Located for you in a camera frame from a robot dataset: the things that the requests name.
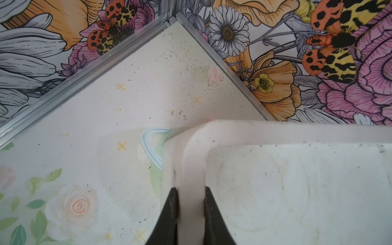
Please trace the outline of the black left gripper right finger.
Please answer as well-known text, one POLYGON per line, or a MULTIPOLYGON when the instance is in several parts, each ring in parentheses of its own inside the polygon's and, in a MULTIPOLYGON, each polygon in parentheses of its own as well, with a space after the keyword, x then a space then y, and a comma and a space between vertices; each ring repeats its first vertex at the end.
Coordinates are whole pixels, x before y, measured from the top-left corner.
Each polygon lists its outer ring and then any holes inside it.
POLYGON ((205 245, 236 245, 208 186, 205 187, 204 217, 205 245))

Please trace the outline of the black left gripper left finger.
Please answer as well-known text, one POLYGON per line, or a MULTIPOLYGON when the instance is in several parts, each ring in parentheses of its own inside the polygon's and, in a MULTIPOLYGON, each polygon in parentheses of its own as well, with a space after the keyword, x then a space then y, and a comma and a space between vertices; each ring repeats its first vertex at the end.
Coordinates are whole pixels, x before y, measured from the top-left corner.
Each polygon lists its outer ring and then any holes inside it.
POLYGON ((146 245, 177 245, 178 192, 171 188, 146 245))

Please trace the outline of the white plastic drawer cabinet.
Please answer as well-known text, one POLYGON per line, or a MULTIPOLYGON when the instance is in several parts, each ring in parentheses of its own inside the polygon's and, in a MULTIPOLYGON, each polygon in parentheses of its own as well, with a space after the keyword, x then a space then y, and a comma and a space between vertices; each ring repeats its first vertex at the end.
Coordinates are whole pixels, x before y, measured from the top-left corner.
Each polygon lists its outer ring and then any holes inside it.
POLYGON ((215 120, 163 145, 178 242, 201 245, 209 187, 239 245, 389 245, 392 129, 215 120))

